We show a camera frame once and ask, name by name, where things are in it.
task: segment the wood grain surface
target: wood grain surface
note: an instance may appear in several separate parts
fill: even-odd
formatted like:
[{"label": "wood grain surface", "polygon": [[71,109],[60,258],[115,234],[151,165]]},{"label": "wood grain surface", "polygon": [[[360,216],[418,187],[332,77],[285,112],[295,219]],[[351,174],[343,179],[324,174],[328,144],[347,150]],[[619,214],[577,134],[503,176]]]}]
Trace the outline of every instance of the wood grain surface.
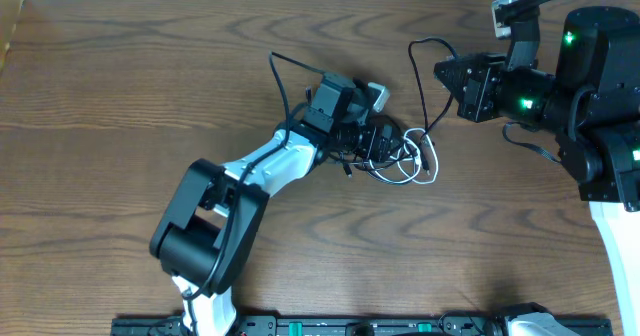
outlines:
[{"label": "wood grain surface", "polygon": [[[422,115],[406,53],[439,35],[461,54],[504,51],[492,0],[27,0],[0,80],[0,334],[105,335],[120,315],[169,314],[180,297],[148,240],[187,166],[237,159],[283,119],[277,50],[387,85],[388,113]],[[553,72],[565,15],[541,17]],[[416,49],[433,117],[447,56]],[[316,75],[278,63],[291,102]],[[234,286],[241,308],[419,315],[536,301],[609,317],[609,263],[572,179],[504,142],[504,120],[455,111],[433,133],[438,182],[393,187],[325,164],[271,200]],[[514,137],[555,150],[550,135]]]}]

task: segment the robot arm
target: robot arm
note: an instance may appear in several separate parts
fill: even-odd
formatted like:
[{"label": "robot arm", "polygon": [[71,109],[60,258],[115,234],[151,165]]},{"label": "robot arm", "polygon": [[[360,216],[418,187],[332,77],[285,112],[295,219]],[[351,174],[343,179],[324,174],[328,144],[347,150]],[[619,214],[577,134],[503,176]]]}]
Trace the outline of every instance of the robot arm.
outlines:
[{"label": "robot arm", "polygon": [[[625,335],[639,335],[640,248],[630,230],[640,220],[640,18],[615,7],[572,11],[551,75],[536,69],[539,4],[494,2],[496,35],[511,38],[508,53],[443,61],[434,73],[458,101],[458,116],[473,122],[505,116],[556,135],[559,163],[590,202],[607,248]],[[528,322],[511,324],[508,334],[548,334],[533,332]]]},{"label": "robot arm", "polygon": [[[187,329],[225,335],[233,324],[231,285],[247,261],[267,203],[278,191],[331,152],[384,162],[402,146],[391,121],[371,117],[388,98],[384,86],[324,73],[304,116],[288,130],[281,124],[269,142],[237,161],[218,166],[200,159],[189,167],[150,243],[151,254],[185,297],[182,324]],[[243,179],[247,167],[250,172]],[[197,216],[198,208],[228,221],[220,229]]]}]

